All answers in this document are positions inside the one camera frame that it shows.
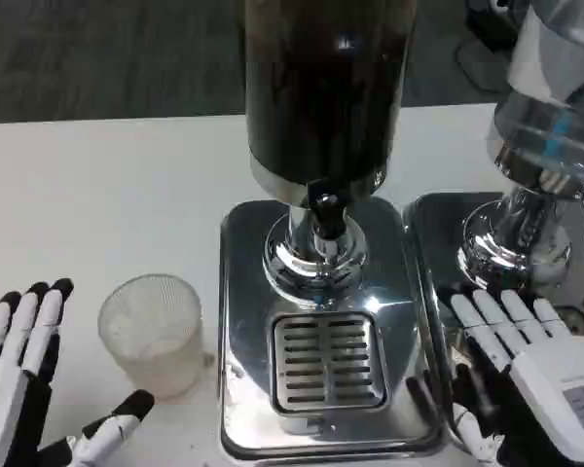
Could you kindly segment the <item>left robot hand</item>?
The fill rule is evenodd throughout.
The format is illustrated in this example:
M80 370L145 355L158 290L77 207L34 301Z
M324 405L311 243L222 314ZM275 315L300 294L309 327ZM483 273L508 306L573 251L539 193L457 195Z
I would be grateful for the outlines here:
M42 447L60 351L60 325L74 284L37 282L0 299L0 466L99 466L155 406L137 389L106 416Z

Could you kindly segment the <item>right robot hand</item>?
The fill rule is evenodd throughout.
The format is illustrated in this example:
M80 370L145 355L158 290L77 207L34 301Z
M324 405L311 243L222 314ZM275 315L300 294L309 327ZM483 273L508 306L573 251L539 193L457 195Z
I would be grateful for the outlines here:
M481 466L584 466L584 336L530 291L445 288L470 352L453 426Z

